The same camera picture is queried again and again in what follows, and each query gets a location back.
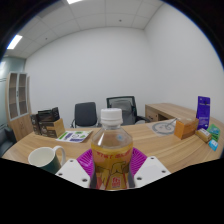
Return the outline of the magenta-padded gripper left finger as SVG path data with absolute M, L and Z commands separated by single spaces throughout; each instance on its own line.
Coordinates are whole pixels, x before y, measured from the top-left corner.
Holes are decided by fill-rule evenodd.
M 96 174 L 92 150 L 87 150 L 77 159 L 69 159 L 56 175 L 78 186 L 95 188 Z

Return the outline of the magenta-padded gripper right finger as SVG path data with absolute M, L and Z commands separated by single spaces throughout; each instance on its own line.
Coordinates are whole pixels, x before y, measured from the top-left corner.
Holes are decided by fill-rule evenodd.
M 147 157 L 134 148 L 129 164 L 128 183 L 130 188 L 140 188 L 167 175 L 170 171 L 155 157 Z

